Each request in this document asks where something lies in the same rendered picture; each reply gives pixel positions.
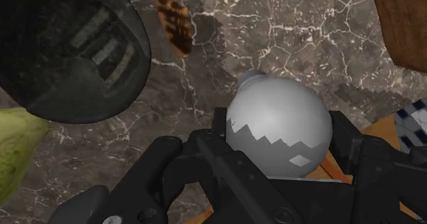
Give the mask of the brown striped yellow-ended object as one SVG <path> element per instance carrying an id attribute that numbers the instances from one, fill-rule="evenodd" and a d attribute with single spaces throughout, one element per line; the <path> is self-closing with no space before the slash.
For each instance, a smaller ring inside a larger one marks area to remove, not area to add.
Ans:
<path id="1" fill-rule="evenodd" d="M 157 15 L 168 42 L 178 58 L 186 58 L 192 50 L 190 13 L 176 0 L 154 0 Z"/>

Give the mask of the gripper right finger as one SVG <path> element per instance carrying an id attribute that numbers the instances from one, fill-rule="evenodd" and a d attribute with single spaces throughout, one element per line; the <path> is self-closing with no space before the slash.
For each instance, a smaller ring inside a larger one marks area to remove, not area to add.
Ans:
<path id="1" fill-rule="evenodd" d="M 351 224 L 421 224 L 401 211 L 401 204 L 427 222 L 427 148 L 403 153 L 382 138 L 362 134 L 342 112 L 329 114 L 329 151 L 342 172 L 353 176 Z"/>

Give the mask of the blue white checkered object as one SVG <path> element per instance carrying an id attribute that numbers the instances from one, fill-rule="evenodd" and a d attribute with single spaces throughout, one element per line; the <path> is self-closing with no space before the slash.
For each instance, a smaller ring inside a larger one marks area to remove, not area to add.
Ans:
<path id="1" fill-rule="evenodd" d="M 398 110 L 393 119 L 402 152 L 409 153 L 412 147 L 427 146 L 427 97 Z"/>

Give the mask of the black rounded appliance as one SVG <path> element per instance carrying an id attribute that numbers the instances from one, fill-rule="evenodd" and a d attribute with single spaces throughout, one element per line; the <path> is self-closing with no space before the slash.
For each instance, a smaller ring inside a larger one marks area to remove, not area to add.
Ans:
<path id="1" fill-rule="evenodd" d="M 0 88 L 35 116 L 108 119 L 137 99 L 150 67 L 130 0 L 0 0 Z"/>

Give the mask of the green leafy vegetable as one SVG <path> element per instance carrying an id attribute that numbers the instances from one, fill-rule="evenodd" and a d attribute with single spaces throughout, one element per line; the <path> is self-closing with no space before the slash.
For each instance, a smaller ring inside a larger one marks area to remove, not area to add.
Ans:
<path id="1" fill-rule="evenodd" d="M 18 188 L 49 122 L 25 108 L 0 108 L 0 206 Z"/>

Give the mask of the brown wooden object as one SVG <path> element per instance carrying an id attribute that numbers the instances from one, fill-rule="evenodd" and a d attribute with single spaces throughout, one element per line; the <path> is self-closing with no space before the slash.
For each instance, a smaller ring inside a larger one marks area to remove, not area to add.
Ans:
<path id="1" fill-rule="evenodd" d="M 427 0 L 374 0 L 396 66 L 427 73 Z"/>

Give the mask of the grey round vase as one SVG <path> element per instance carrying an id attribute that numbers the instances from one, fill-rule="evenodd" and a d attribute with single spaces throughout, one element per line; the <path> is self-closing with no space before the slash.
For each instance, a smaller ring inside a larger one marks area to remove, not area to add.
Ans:
<path id="1" fill-rule="evenodd" d="M 246 71 L 227 108 L 226 142 L 269 178 L 312 173 L 325 159 L 332 135 L 323 100 L 294 79 Z"/>

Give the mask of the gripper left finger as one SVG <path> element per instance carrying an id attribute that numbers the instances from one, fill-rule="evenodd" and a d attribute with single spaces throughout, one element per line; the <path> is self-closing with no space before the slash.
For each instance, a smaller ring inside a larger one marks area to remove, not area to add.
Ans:
<path id="1" fill-rule="evenodd" d="M 302 216 L 241 151 L 224 141 L 225 108 L 187 142 L 156 138 L 113 190 L 93 186 L 59 205 L 48 224 L 168 224 L 184 186 L 198 182 L 213 207 L 204 224 L 302 224 Z"/>

